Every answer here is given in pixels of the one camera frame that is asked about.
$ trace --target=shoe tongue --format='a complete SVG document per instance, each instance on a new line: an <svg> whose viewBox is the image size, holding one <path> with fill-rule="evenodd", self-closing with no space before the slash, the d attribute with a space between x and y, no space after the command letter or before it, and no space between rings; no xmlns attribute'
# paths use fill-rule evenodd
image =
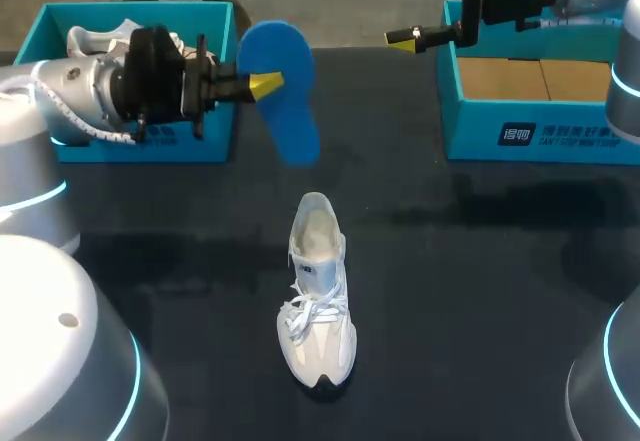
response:
<svg viewBox="0 0 640 441"><path fill-rule="evenodd" d="M336 258L317 262L291 253L291 259L295 263L298 286L304 294L324 296L331 291L336 282Z"/></svg>

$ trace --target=white shoe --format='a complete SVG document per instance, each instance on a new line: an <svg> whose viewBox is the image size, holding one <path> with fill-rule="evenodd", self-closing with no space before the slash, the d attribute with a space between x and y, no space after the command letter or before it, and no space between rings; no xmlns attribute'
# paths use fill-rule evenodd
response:
<svg viewBox="0 0 640 441"><path fill-rule="evenodd" d="M113 31L98 33L87 31L80 26L72 27L67 33L67 55L70 58L84 58L94 54L109 53L120 64L124 64L124 56L129 52L131 34L142 26L125 19ZM184 41L176 33L169 33L180 54L185 58L195 55L196 49L184 45Z"/></svg>
<svg viewBox="0 0 640 441"><path fill-rule="evenodd" d="M346 239L329 200L306 194L293 222L289 255L298 292L278 315L280 347L293 375L310 388L342 384L356 357L344 267Z"/></svg>

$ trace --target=shoelace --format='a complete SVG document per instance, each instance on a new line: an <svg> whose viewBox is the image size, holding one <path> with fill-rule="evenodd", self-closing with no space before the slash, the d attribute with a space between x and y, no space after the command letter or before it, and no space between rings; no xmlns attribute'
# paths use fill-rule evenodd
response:
<svg viewBox="0 0 640 441"><path fill-rule="evenodd" d="M285 322L289 328L289 337L294 345L299 345L304 339L304 333L310 324L333 323L338 316L347 311L347 298L337 296L342 289L343 277L339 275L338 282L322 298L314 298L311 294L303 294L298 280L291 286L299 296L284 303L282 309L287 310Z"/></svg>

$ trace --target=blue shoe box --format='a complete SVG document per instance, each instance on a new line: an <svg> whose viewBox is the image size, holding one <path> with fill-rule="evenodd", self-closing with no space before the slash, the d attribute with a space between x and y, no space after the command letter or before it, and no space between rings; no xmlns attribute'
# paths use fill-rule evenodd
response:
<svg viewBox="0 0 640 441"><path fill-rule="evenodd" d="M111 31L125 19L145 26L159 24L178 33L186 46L198 34L223 62L235 62L237 36L230 3L135 2L46 4L38 14L15 64L66 57L67 32L73 26ZM220 103L205 117L204 140L191 134L191 123L151 126L139 146L93 141L88 147L56 146L63 163L217 163L227 160L234 106Z"/></svg>
<svg viewBox="0 0 640 441"><path fill-rule="evenodd" d="M460 1L446 1L443 23L458 21L461 7ZM554 16L546 11L543 18ZM640 146L609 130L603 100L471 99L465 96L461 77L460 58L610 64L615 58L619 31L614 26L583 25L517 33L514 23L483 25L477 45L456 49L449 43L440 47L437 83L448 158L640 165ZM610 70L607 65L600 67L606 68L601 83L608 85Z"/></svg>

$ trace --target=cardboard box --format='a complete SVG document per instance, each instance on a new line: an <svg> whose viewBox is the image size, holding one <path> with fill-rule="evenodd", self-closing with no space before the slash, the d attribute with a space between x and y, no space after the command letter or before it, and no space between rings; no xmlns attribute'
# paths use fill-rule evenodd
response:
<svg viewBox="0 0 640 441"><path fill-rule="evenodd" d="M67 32L73 26L90 31L111 31L124 19L152 27L165 25L178 33L187 46L196 46L196 37L207 38L209 51L223 62L236 57L237 37L233 7L211 2L136 2L46 4L25 39L15 64L66 57ZM63 163L192 163L227 160L234 106L220 103L205 116L205 138L196 140L191 124L150 126L148 141L140 146L93 141L88 147L56 146Z"/></svg>
<svg viewBox="0 0 640 441"><path fill-rule="evenodd" d="M445 2L443 23L460 11L459 1ZM447 156L640 165L640 146L611 133L605 118L618 36L619 28L604 25L517 33L506 23L481 26L471 48L440 47Z"/></svg>

